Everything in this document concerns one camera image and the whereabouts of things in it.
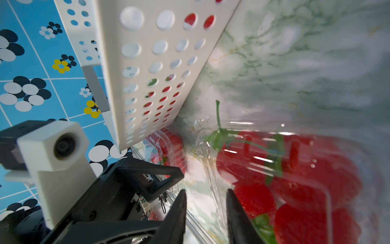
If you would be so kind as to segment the strawberry clamshell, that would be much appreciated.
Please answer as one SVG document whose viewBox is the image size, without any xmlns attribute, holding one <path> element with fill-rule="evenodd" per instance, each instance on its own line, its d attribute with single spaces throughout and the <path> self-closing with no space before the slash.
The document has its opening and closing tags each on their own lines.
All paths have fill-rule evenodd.
<svg viewBox="0 0 390 244">
<path fill-rule="evenodd" d="M 223 128 L 216 100 L 217 129 L 203 137 L 217 152 L 216 170 L 228 183 L 270 185 L 283 176 L 284 136 L 268 132 Z"/>
<path fill-rule="evenodd" d="M 279 244 L 357 244 L 361 228 L 348 209 L 331 213 L 305 212 L 288 204 L 275 216 L 274 233 Z"/>
<path fill-rule="evenodd" d="M 272 188 L 288 205 L 305 211 L 336 211 L 361 192 L 355 164 L 330 137 L 292 135 L 284 139 L 283 176 Z"/>
</svg>

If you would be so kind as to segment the clear plastic clamshell container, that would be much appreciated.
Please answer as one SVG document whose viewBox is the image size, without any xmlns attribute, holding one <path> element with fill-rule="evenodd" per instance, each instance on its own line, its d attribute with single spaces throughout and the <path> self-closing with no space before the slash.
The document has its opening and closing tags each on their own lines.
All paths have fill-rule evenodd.
<svg viewBox="0 0 390 244">
<path fill-rule="evenodd" d="M 187 161 L 180 136 L 170 128 L 163 128 L 131 147 L 134 157 L 162 166 L 178 167 L 186 172 Z"/>
</svg>

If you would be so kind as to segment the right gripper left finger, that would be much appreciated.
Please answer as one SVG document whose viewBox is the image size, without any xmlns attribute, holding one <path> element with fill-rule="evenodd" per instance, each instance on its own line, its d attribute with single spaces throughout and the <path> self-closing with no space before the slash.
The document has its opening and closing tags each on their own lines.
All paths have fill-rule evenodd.
<svg viewBox="0 0 390 244">
<path fill-rule="evenodd" d="M 181 190 L 153 236 L 154 244 L 182 244 L 186 227 L 187 197 Z"/>
</svg>

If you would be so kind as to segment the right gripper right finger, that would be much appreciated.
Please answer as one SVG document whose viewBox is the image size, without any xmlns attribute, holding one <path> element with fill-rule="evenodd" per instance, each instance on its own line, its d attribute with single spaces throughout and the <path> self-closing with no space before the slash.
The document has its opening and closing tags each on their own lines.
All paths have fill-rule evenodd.
<svg viewBox="0 0 390 244">
<path fill-rule="evenodd" d="M 263 244 L 232 189 L 226 193 L 229 244 Z"/>
</svg>

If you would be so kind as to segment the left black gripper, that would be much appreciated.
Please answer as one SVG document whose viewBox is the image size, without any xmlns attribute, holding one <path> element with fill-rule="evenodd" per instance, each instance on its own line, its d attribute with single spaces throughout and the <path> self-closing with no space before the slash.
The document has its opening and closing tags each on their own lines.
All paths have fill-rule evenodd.
<svg viewBox="0 0 390 244">
<path fill-rule="evenodd" d="M 1 221 L 3 244 L 154 244 L 162 221 L 142 219 L 136 196 L 152 202 L 184 177 L 178 167 L 124 158 L 111 164 L 53 228 L 42 208 L 17 210 Z"/>
</svg>

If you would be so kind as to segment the white perforated plastic basket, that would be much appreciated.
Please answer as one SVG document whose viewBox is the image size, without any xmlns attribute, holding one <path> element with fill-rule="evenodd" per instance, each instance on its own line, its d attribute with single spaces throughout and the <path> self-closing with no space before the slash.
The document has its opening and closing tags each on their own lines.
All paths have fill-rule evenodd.
<svg viewBox="0 0 390 244">
<path fill-rule="evenodd" d="M 122 151 L 170 125 L 238 1 L 56 1 Z"/>
</svg>

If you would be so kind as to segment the red strawberry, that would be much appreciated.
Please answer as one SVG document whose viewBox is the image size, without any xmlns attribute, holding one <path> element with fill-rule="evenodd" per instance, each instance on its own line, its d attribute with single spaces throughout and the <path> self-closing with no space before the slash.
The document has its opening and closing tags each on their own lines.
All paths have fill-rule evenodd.
<svg viewBox="0 0 390 244">
<path fill-rule="evenodd" d="M 180 136 L 169 128 L 163 128 L 147 137 L 155 148 L 150 156 L 153 164 L 178 167 L 183 174 L 186 172 L 187 161 L 184 155 L 184 145 Z"/>
</svg>

